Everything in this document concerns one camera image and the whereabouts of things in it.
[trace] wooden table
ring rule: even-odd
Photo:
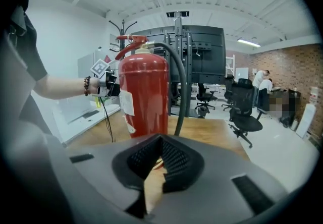
[[[123,113],[119,111],[110,116],[109,119],[114,139],[117,142],[129,140],[130,135]],[[174,134],[177,119],[177,117],[169,117],[169,134]],[[185,118],[180,136],[231,150],[240,155],[242,159],[250,160],[237,138],[233,133],[230,134],[229,127],[224,120]],[[111,143],[111,137],[106,129],[105,121],[102,121],[76,138],[68,148],[77,149],[107,143]],[[163,195],[164,173],[166,173],[164,168],[151,171],[145,180],[145,199],[148,212],[153,209]]]

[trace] black shirt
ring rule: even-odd
[[[47,71],[37,51],[37,32],[25,13],[27,8],[28,0],[21,0],[11,17],[8,31],[11,42],[27,65],[27,72],[35,81],[38,81],[47,75]],[[36,124],[43,132],[51,134],[31,95],[21,111],[20,119]]]

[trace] ceiling light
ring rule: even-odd
[[[252,46],[255,46],[255,47],[260,47],[259,44],[252,43],[252,42],[249,42],[249,41],[246,41],[246,40],[243,40],[243,39],[238,39],[238,42],[248,44],[248,45],[252,45]]]

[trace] fire extinguisher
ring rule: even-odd
[[[132,43],[120,51],[115,60],[135,50],[119,64],[120,101],[131,138],[168,132],[169,66],[163,57],[150,53],[149,49],[154,47],[165,48],[179,70],[181,106],[175,130],[175,135],[179,136],[187,103],[185,70],[179,56],[170,45],[149,42],[146,36],[119,36],[117,39],[128,39]]]

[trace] fire extinguisher hose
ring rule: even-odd
[[[180,75],[180,81],[181,81],[181,105],[180,105],[180,112],[178,115],[178,120],[177,120],[177,125],[176,125],[174,135],[179,136],[180,132],[181,132],[182,124],[184,121],[186,103],[187,103],[187,91],[186,91],[187,85],[186,85],[186,74],[185,74],[184,66],[182,64],[180,57],[178,56],[178,54],[174,51],[174,49],[170,45],[163,43],[163,42],[148,42],[146,44],[147,44],[148,48],[150,48],[152,46],[165,48],[170,53],[170,55],[173,57],[175,64],[177,66],[178,73]]]

